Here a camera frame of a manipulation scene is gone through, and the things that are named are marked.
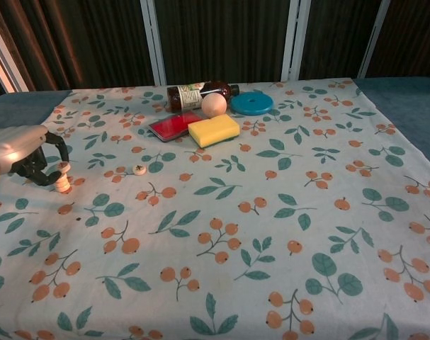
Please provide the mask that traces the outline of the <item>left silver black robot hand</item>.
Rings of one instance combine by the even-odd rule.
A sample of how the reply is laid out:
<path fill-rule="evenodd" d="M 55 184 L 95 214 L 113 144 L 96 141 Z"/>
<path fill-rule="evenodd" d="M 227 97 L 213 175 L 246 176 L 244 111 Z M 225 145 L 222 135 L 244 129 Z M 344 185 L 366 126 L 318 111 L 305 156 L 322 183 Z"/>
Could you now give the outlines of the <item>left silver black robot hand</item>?
<path fill-rule="evenodd" d="M 45 174 L 47 161 L 42 145 L 54 145 L 61 162 L 57 170 Z M 60 136 L 44 125 L 23 125 L 0 129 L 0 176 L 18 174 L 38 186 L 49 186 L 66 177 L 70 169 L 67 146 Z"/>

